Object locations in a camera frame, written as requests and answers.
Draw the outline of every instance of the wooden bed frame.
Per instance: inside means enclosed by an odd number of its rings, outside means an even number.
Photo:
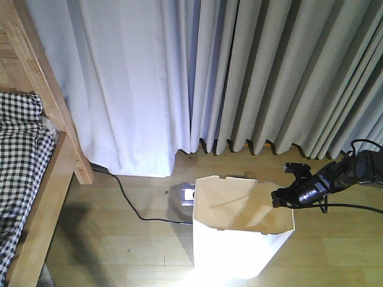
[[[22,0],[0,0],[0,92],[38,94],[60,131],[6,277],[9,287],[36,287],[73,173],[91,184],[93,172]]]

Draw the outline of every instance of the curtain fold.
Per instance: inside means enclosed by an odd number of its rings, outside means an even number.
[[[85,155],[113,173],[168,176],[201,140],[382,144],[382,1],[26,2]]]

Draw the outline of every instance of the black cable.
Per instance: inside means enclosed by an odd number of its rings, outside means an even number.
[[[286,206],[290,209],[306,209],[306,208],[314,208],[314,207],[325,207],[325,206],[338,206],[338,207],[351,207],[351,208],[357,208],[357,209],[366,209],[369,211],[374,211],[383,214],[383,210],[370,207],[370,206],[364,206],[364,205],[357,205],[357,204],[347,204],[347,203],[327,203],[327,204],[313,204],[310,206]]]
[[[168,219],[164,219],[164,218],[144,218],[142,217],[138,210],[134,207],[134,205],[132,204],[132,202],[129,200],[129,198],[127,197],[126,193],[125,193],[125,190],[121,184],[121,181],[120,179],[116,176],[116,175],[113,175],[112,173],[110,172],[106,172],[104,170],[99,170],[99,169],[95,169],[95,168],[92,168],[95,172],[99,172],[99,173],[104,173],[106,175],[110,175],[112,176],[113,178],[115,178],[118,182],[118,185],[120,186],[120,189],[121,189],[121,193],[122,195],[124,196],[124,198],[126,199],[126,201],[129,203],[129,205],[131,206],[131,208],[133,209],[133,211],[137,214],[138,218],[141,219],[141,220],[144,220],[144,221],[163,221],[163,222],[168,222],[168,223],[174,223],[174,224],[185,224],[185,225],[193,225],[193,223],[191,222],[184,222],[184,221],[173,221],[173,220],[168,220]]]
[[[368,142],[369,144],[372,144],[374,146],[377,146],[381,151],[383,151],[383,146],[381,146],[380,144],[374,142],[374,141],[371,141],[369,139],[354,139],[352,142],[351,142],[351,147],[352,147],[352,153],[354,154],[354,156],[356,155],[356,149],[355,149],[355,143],[356,142]]]

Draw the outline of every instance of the mattress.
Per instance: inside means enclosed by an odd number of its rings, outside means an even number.
[[[0,286],[54,150],[37,95],[0,93]]]

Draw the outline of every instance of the bed post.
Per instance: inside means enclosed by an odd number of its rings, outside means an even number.
[[[19,61],[26,74],[26,81],[19,92],[38,94],[44,111],[52,123],[71,139],[77,158],[75,174],[81,184],[91,184],[93,171],[78,142],[72,117],[66,107],[60,87],[45,55],[34,23],[26,4],[22,0],[0,0],[0,25],[4,29],[14,51],[14,59]]]

